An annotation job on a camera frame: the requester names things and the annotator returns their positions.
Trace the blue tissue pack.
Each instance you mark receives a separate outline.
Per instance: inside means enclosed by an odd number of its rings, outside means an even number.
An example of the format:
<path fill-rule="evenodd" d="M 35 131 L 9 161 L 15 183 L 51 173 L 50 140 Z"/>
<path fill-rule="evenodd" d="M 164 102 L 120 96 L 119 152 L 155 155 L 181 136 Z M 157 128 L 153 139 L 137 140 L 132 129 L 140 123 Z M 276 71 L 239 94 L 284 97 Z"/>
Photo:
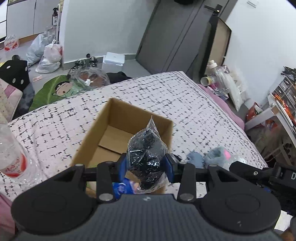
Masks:
<path fill-rule="evenodd" d="M 124 178 L 122 182 L 113 182 L 115 199 L 118 200 L 123 194 L 136 194 L 139 183 Z"/>

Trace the grey fluffy plush toy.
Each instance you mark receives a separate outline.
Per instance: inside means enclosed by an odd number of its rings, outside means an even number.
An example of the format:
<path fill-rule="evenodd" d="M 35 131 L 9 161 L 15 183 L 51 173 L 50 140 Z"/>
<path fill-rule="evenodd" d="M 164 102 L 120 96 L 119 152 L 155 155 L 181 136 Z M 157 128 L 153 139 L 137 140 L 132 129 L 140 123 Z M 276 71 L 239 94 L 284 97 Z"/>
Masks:
<path fill-rule="evenodd" d="M 216 147 L 204 156 L 204 168 L 207 168 L 209 165 L 217 165 L 229 170 L 230 160 L 231 154 L 228 150 L 224 147 Z"/>

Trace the black items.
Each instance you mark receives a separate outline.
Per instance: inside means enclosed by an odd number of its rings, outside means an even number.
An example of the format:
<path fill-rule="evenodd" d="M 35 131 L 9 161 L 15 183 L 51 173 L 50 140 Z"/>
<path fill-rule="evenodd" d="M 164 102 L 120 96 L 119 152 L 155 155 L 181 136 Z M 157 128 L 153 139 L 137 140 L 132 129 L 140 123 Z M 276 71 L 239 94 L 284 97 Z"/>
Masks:
<path fill-rule="evenodd" d="M 127 146 L 127 168 L 139 180 L 137 194 L 152 193 L 165 186 L 167 177 L 161 160 L 168 152 L 153 118 L 150 118 L 147 126 L 136 133 Z"/>

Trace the blue denim pouch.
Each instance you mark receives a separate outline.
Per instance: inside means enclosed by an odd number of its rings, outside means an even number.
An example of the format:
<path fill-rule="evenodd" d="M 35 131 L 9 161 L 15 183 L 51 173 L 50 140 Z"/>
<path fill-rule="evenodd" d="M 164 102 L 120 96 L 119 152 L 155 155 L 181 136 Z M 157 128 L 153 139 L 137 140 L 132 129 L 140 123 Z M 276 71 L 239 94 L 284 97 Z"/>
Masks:
<path fill-rule="evenodd" d="M 204 169 L 204 157 L 198 152 L 190 152 L 186 156 L 187 162 L 193 164 L 196 168 Z"/>

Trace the brown cardboard box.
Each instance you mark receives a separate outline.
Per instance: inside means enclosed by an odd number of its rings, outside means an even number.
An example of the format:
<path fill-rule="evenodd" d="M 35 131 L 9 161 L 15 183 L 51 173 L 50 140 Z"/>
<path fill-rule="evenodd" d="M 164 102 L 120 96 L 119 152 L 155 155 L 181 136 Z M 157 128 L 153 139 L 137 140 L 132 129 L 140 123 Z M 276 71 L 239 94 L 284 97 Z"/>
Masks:
<path fill-rule="evenodd" d="M 76 152 L 72 165 L 83 164 L 86 168 L 98 164 L 116 162 L 128 149 L 130 139 L 144 130 L 153 119 L 161 140 L 171 148 L 173 122 L 161 115 L 111 98 L 99 112 Z"/>

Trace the white black patterned blanket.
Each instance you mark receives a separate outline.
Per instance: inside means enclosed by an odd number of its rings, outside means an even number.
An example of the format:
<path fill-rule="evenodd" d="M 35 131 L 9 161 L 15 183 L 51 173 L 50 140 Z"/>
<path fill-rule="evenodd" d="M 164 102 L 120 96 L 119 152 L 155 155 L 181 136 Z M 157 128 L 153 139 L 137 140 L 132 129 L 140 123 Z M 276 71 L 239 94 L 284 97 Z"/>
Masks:
<path fill-rule="evenodd" d="M 1 125 L 1 150 L 11 137 L 50 178 L 75 163 L 74 156 L 107 102 L 115 98 L 173 123 L 170 151 L 182 160 L 224 147 L 251 166 L 266 162 L 238 124 L 184 72 L 167 72 L 83 92 Z"/>

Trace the white side table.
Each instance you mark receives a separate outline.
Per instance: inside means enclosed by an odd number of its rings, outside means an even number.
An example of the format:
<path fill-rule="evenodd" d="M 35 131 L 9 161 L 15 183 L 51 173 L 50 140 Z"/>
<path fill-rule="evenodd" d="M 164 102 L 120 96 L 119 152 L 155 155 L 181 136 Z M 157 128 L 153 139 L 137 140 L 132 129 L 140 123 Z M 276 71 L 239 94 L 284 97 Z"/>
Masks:
<path fill-rule="evenodd" d="M 245 123 L 245 130 L 265 122 L 277 116 L 278 120 L 283 118 L 282 125 L 287 124 L 288 129 L 295 135 L 295 82 L 288 76 L 282 76 L 280 82 L 268 96 L 268 108 Z"/>

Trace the yellow tape roll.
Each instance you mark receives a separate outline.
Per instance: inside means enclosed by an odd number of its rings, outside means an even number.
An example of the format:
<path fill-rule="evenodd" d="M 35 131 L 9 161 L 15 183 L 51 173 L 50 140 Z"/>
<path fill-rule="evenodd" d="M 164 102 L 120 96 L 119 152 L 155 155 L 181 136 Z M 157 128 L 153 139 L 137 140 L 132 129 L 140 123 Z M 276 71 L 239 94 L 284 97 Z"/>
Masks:
<path fill-rule="evenodd" d="M 208 87 L 210 85 L 212 85 L 214 83 L 213 79 L 209 76 L 204 76 L 200 79 L 200 83 L 201 85 L 203 85 L 204 87 Z"/>

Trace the clear plastic bag on floor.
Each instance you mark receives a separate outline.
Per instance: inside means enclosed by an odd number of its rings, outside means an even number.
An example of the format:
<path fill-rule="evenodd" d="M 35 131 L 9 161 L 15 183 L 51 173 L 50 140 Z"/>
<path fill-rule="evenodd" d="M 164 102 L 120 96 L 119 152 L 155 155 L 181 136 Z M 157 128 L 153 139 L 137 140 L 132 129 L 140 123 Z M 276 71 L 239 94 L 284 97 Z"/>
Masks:
<path fill-rule="evenodd" d="M 110 85 L 110 80 L 107 74 L 96 67 L 78 68 L 69 73 L 69 76 L 71 80 L 85 90 Z"/>

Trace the large clear plastic jar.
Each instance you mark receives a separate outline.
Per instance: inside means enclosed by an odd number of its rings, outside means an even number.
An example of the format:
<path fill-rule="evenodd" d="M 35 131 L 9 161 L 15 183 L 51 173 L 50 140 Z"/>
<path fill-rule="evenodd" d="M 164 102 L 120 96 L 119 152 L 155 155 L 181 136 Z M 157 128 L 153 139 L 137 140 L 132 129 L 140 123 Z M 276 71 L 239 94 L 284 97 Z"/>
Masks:
<path fill-rule="evenodd" d="M 230 93 L 229 84 L 224 70 L 221 66 L 218 66 L 214 60 L 208 62 L 206 75 L 211 79 L 211 85 L 217 96 L 227 96 Z"/>

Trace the green cartoon leaf cushion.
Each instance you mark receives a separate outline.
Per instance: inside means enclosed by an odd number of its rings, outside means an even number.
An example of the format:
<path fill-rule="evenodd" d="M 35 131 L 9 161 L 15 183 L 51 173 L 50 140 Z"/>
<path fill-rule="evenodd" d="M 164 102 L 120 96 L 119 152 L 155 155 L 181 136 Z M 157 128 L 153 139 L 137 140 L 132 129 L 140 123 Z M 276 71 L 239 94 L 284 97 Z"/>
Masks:
<path fill-rule="evenodd" d="M 85 90 L 86 86 L 77 79 L 68 78 L 66 75 L 54 77 L 35 94 L 29 111 L 74 96 Z"/>

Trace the white foam box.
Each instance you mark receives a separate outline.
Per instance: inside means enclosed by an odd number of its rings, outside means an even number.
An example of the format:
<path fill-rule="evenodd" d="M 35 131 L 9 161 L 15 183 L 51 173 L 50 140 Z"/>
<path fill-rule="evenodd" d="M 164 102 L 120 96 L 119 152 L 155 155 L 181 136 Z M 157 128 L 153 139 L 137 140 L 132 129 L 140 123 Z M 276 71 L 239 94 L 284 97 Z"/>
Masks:
<path fill-rule="evenodd" d="M 123 70 L 125 64 L 125 56 L 123 54 L 117 54 L 107 52 L 103 56 L 102 70 L 106 73 L 117 73 Z"/>

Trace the dark grey wardrobe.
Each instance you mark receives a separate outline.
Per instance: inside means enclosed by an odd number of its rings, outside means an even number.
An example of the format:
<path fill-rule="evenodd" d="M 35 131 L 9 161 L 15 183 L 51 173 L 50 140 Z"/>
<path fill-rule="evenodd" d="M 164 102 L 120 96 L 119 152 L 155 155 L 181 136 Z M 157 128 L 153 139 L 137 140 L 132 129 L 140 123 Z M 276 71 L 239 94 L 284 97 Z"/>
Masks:
<path fill-rule="evenodd" d="M 136 60 L 149 73 L 183 71 L 196 59 L 208 22 L 228 1 L 158 1 Z"/>

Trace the brown framed board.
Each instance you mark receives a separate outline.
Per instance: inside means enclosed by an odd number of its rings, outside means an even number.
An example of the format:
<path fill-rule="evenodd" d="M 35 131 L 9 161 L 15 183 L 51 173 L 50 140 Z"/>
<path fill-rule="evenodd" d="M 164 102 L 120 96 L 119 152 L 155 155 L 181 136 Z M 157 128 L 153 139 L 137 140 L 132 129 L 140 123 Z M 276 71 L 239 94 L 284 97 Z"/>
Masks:
<path fill-rule="evenodd" d="M 232 33 L 231 29 L 218 16 L 210 18 L 208 32 L 200 67 L 200 74 L 202 76 L 205 75 L 210 60 L 214 60 L 219 66 L 223 65 Z"/>

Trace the red white bottle pack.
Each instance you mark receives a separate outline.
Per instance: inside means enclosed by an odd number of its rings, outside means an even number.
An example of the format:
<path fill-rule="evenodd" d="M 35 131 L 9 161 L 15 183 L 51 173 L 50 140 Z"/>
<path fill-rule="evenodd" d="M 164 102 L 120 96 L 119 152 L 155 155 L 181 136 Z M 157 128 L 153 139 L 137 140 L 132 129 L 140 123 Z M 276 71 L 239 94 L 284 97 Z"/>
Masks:
<path fill-rule="evenodd" d="M 18 48 L 19 45 L 19 39 L 15 35 L 7 36 L 4 41 L 4 50 L 11 51 Z"/>

